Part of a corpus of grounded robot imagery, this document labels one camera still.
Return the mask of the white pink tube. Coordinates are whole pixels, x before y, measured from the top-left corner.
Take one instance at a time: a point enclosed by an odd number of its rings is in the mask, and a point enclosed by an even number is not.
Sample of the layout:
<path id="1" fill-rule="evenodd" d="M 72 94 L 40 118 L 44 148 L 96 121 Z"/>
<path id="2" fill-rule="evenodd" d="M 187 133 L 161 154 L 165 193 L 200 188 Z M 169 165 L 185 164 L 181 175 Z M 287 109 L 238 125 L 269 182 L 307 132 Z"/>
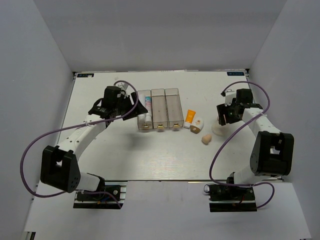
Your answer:
<path id="1" fill-rule="evenodd" d="M 145 114 L 145 123 L 152 123 L 152 99 L 150 96 L 145 97 L 145 108 L 147 109 L 147 113 Z"/>

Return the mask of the round beige powder puff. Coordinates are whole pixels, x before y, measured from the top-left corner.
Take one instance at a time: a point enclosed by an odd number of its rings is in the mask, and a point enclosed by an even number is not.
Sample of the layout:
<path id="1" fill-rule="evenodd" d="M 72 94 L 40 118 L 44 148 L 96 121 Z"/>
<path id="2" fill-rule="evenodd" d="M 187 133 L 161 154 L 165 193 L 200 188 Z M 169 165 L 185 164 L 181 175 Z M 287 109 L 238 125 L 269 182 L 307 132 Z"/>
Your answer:
<path id="1" fill-rule="evenodd" d="M 219 122 L 216 120 L 213 122 L 212 126 L 211 126 L 211 131 L 219 137 L 224 137 L 228 131 L 229 128 L 226 125 L 220 125 Z"/>

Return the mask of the white sunscreen bottle gold cap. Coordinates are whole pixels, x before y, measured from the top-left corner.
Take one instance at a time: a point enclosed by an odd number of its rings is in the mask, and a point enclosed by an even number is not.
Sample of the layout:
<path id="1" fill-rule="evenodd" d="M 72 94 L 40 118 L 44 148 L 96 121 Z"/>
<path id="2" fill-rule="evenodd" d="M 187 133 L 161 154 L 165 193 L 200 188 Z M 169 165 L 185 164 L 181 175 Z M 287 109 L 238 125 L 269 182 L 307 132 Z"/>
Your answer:
<path id="1" fill-rule="evenodd" d="M 198 134 L 204 127 L 204 120 L 201 117 L 196 117 L 193 119 L 190 125 L 190 131 L 194 134 Z"/>

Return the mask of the beige makeup sponge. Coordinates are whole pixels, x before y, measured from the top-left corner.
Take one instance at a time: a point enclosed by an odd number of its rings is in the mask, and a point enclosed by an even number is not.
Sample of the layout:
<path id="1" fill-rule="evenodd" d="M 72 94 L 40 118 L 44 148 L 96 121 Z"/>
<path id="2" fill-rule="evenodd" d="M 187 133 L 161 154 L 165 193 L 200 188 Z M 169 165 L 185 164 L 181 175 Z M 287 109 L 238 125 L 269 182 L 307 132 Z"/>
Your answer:
<path id="1" fill-rule="evenodd" d="M 201 138 L 201 142 L 205 145 L 208 145 L 212 140 L 212 135 L 211 134 L 206 134 Z"/>

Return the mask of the orange sunscreen tube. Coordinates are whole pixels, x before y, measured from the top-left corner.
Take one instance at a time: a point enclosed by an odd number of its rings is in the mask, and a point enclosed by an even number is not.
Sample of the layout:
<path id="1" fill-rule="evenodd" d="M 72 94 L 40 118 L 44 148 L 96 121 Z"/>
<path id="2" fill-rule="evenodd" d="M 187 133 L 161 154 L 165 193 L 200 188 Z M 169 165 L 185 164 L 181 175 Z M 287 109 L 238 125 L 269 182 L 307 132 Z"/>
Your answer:
<path id="1" fill-rule="evenodd" d="M 187 111 L 186 118 L 185 118 L 185 121 L 184 121 L 184 124 L 183 124 L 184 128 L 186 128 L 186 129 L 190 128 L 195 115 L 196 115 L 195 111 L 190 110 L 190 109 Z"/>

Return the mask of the white spray bottle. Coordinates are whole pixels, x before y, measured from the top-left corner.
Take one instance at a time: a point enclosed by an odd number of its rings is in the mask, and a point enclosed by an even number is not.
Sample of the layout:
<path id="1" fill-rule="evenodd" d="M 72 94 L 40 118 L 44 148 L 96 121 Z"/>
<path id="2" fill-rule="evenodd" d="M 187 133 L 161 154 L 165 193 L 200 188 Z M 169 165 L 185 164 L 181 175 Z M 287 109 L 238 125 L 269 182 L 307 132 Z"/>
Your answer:
<path id="1" fill-rule="evenodd" d="M 137 119 L 138 119 L 138 123 L 142 125 L 145 123 L 145 119 L 146 119 L 146 113 L 143 112 L 143 110 L 146 110 L 146 96 L 142 91 L 138 92 L 138 99 L 142 106 L 140 108 L 140 111 L 142 112 L 142 114 L 139 114 L 137 116 Z"/>

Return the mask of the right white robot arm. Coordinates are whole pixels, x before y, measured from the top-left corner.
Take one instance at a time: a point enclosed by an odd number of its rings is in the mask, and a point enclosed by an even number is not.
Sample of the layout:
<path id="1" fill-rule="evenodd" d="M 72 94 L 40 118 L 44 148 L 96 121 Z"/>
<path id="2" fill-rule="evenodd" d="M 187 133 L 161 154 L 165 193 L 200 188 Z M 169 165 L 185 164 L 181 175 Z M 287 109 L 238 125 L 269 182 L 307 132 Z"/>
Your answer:
<path id="1" fill-rule="evenodd" d="M 248 166 L 232 173 L 230 184 L 225 187 L 226 195 L 236 200 L 244 193 L 242 185 L 289 175 L 295 140 L 270 122 L 263 107 L 254 103 L 251 89 L 228 90 L 221 95 L 225 102 L 217 106 L 218 123 L 225 126 L 243 121 L 255 136 Z"/>

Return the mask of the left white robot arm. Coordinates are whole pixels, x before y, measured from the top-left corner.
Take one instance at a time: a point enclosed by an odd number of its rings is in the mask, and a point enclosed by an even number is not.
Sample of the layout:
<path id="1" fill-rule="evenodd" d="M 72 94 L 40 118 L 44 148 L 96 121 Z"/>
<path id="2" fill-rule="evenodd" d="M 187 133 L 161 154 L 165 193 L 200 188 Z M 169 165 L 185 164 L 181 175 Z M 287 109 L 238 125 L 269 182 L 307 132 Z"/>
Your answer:
<path id="1" fill-rule="evenodd" d="M 81 126 L 56 146 L 42 152 L 40 181 L 67 193 L 86 191 L 94 199 L 105 196 L 105 180 L 80 171 L 78 161 L 91 142 L 115 120 L 128 120 L 147 113 L 138 93 L 127 94 L 123 86 L 107 86 L 102 98 L 88 111 Z"/>

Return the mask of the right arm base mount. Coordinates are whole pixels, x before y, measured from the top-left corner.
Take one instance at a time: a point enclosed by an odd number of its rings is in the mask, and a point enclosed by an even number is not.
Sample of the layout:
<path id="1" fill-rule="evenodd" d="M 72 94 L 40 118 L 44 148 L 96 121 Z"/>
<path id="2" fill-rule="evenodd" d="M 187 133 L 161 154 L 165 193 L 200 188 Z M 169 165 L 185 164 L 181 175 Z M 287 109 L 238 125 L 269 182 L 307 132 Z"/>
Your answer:
<path id="1" fill-rule="evenodd" d="M 256 198 L 252 187 L 206 184 L 204 194 L 209 196 L 211 213 L 256 212 Z"/>

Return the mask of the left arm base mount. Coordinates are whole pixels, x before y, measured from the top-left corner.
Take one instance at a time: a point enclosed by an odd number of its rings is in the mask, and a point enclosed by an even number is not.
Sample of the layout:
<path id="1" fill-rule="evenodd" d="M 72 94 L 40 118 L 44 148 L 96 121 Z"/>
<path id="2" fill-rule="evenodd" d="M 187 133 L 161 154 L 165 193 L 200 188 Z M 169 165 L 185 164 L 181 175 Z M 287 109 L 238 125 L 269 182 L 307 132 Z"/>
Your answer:
<path id="1" fill-rule="evenodd" d="M 127 181 L 105 181 L 104 187 L 98 193 L 87 194 L 77 192 L 75 194 L 74 209 L 101 209 L 119 210 L 126 198 Z"/>

